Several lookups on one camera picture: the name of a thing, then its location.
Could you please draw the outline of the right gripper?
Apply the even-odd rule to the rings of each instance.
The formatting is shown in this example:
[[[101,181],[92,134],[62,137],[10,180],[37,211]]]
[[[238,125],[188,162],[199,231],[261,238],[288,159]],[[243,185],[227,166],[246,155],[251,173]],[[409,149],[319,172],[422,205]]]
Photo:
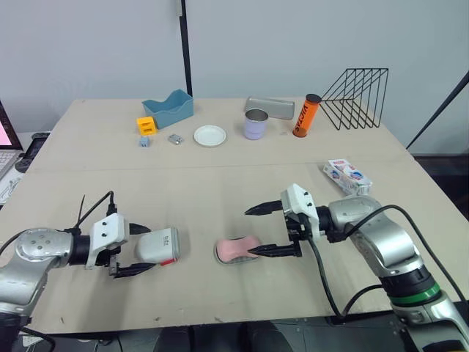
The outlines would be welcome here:
[[[281,200],[263,202],[245,211],[247,216],[263,216],[283,210]],[[248,253],[262,257],[302,257],[301,241],[312,239],[312,230],[309,217],[304,213],[291,213],[284,217],[287,226],[290,245],[278,246],[276,244],[261,245],[249,249]]]

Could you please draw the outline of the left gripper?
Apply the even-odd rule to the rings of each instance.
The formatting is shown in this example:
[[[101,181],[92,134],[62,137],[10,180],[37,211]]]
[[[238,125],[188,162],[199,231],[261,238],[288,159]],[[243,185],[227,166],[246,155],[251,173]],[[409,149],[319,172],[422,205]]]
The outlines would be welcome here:
[[[141,224],[129,223],[129,233],[131,235],[141,235],[152,232],[149,227]],[[134,263],[128,267],[121,268],[117,262],[117,255],[121,252],[121,246],[102,250],[95,261],[96,266],[103,266],[108,269],[108,273],[113,278],[125,278],[136,276],[155,267],[154,263]]]

